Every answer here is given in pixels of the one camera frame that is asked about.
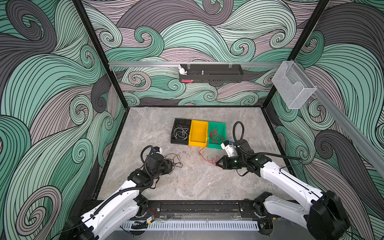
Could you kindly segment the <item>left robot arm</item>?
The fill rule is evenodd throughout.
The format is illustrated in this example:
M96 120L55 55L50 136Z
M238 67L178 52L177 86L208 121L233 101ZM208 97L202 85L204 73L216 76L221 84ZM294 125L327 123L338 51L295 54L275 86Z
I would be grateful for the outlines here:
M148 154L140 153L142 165L109 197L82 216L69 218L58 240L105 240L122 224L147 213L148 199L143 191L155 189L160 176L169 175L178 166L162 154L162 149L148 145Z

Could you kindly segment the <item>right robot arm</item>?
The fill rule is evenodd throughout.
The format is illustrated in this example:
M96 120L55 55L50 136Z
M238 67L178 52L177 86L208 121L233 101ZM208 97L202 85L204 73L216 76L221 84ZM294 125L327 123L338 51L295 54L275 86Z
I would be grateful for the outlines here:
M278 216L302 226L316 240L338 240L347 234L350 220L336 193L304 183L275 163L271 159L274 154L254 152L243 138L222 141L221 147L226 155L216 161L216 166L235 171L245 168L247 174L273 183L293 198L282 200L269 192L258 196L254 209L257 217L266 219L262 227L271 223L272 216Z

